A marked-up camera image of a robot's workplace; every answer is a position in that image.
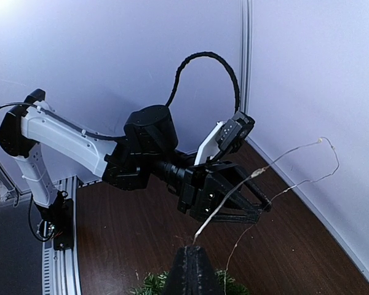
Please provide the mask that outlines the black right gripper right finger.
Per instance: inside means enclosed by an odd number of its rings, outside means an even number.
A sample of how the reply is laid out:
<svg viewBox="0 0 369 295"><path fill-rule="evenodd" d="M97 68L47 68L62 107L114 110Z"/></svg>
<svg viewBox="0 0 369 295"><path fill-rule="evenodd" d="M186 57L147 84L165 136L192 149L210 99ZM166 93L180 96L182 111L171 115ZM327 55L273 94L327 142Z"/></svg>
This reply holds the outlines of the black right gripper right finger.
<svg viewBox="0 0 369 295"><path fill-rule="evenodd" d="M189 293L223 294L207 252L200 246L191 246L189 250Z"/></svg>

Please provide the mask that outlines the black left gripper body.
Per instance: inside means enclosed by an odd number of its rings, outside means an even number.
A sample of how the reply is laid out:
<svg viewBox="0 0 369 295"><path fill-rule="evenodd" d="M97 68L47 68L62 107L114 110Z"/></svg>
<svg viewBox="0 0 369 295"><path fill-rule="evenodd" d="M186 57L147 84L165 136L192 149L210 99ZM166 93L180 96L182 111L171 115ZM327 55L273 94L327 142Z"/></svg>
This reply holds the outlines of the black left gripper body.
<svg viewBox="0 0 369 295"><path fill-rule="evenodd" d="M178 197L180 212L205 221L243 176L238 165L230 161L190 166L161 160L159 179Z"/></svg>

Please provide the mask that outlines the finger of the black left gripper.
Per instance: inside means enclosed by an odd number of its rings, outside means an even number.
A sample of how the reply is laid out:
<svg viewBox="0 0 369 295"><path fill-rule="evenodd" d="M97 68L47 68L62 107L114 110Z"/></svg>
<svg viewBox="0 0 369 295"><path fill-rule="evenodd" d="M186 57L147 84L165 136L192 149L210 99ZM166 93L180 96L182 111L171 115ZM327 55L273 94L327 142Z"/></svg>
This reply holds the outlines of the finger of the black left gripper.
<svg viewBox="0 0 369 295"><path fill-rule="evenodd" d="M220 213L211 214L211 222L230 222L240 224L256 224L259 221L261 210L249 211L245 214Z"/></svg>
<svg viewBox="0 0 369 295"><path fill-rule="evenodd" d="M242 167L235 167L227 174L230 188L229 197L224 201L223 208L233 212L268 212L271 210L271 201L262 189L255 183Z"/></svg>

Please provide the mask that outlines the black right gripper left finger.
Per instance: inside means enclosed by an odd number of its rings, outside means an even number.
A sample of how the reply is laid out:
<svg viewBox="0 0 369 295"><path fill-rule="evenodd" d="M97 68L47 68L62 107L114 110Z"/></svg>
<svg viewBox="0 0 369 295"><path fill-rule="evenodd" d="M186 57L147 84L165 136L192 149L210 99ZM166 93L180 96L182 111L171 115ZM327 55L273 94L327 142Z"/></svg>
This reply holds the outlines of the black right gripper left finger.
<svg viewBox="0 0 369 295"><path fill-rule="evenodd" d="M189 285L189 247L180 247L175 255L171 269L165 280L161 294L191 294Z"/></svg>

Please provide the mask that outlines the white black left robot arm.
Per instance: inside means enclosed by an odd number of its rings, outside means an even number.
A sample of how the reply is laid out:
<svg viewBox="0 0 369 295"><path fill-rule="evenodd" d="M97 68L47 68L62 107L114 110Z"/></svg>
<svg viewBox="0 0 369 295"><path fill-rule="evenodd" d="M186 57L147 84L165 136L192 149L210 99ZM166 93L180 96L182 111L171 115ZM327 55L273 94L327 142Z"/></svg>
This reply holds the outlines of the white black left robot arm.
<svg viewBox="0 0 369 295"><path fill-rule="evenodd" d="M218 124L196 152L187 154L178 150L165 105L131 113L124 136L107 136L60 117L45 96L37 89L23 102L8 104L0 124L0 147L18 163L41 218L55 228L65 225L65 195L49 176L41 153L44 145L123 191L145 189L155 176L178 197L178 210L197 221L254 224L272 207L254 183L254 173L224 160L240 149L255 124L242 112Z"/></svg>

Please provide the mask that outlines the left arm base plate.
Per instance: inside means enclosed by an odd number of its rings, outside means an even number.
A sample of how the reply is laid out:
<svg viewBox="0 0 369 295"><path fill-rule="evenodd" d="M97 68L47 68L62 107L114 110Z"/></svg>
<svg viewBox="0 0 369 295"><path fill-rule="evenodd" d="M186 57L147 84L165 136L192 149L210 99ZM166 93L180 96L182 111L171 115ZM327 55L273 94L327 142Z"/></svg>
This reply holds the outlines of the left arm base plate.
<svg viewBox="0 0 369 295"><path fill-rule="evenodd" d="M60 205L55 220L57 234L54 237L54 250L64 251L74 247L74 202L65 199Z"/></svg>

